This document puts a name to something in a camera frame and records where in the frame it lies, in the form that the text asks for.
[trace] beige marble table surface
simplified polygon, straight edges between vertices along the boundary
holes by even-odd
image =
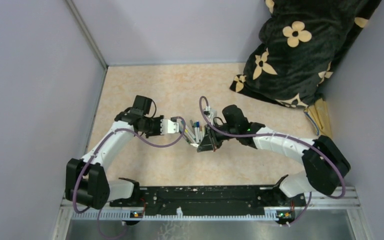
[[[203,121],[198,100],[204,95],[218,115],[236,104],[250,122],[302,138],[314,138],[303,111],[255,100],[229,90],[243,63],[143,65],[110,67],[105,79],[89,148],[111,127],[114,117],[133,104],[136,95],[153,99],[157,116],[182,116]],[[168,144],[178,135],[150,137],[155,144]],[[107,171],[109,180],[119,177],[141,186],[274,184],[285,174],[303,166],[280,154],[225,141],[216,152],[197,153],[182,140],[168,148],[154,148],[137,137],[118,154]]]

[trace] white wall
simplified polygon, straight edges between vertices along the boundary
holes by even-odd
[[[375,239],[384,239],[384,1],[326,86],[334,140],[351,164]]]
[[[264,0],[74,0],[109,65],[245,62]]]
[[[0,0],[0,240],[50,239],[103,73],[64,1]]]

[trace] yellow cloth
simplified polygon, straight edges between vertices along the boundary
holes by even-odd
[[[319,98],[313,105],[304,110],[304,114],[313,125],[317,136],[325,135],[332,138],[331,122],[326,101]]]

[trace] pillow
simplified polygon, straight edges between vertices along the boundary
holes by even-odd
[[[230,89],[289,108],[312,105],[380,1],[265,0],[262,44]]]

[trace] robotic arm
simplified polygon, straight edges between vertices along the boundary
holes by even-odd
[[[207,107],[204,114],[213,121],[217,112]],[[206,135],[197,151],[215,151],[222,146],[225,140],[233,139],[234,136],[238,135],[248,135],[249,137],[236,137],[236,139],[242,145],[276,152],[304,165],[304,171],[286,175],[274,186],[279,188],[288,198],[314,190],[329,196],[341,183],[334,169],[318,153],[293,139],[307,143],[324,153],[339,170],[342,177],[350,171],[350,164],[327,136],[308,139],[275,132],[264,124],[248,122],[242,110],[236,105],[227,106],[223,109],[222,114],[226,123],[218,125],[213,122],[213,126],[207,124],[205,126]]]
[[[108,182],[106,171],[135,133],[142,132],[148,138],[179,132],[179,123],[175,118],[164,119],[163,115],[145,116],[149,114],[152,102],[150,98],[136,96],[133,106],[115,117],[105,137],[91,151],[81,159],[72,158],[68,162],[65,176],[66,199],[73,201],[79,179],[76,202],[94,209],[101,209],[107,202],[116,199],[138,196],[134,191],[139,190],[139,183],[126,178]]]

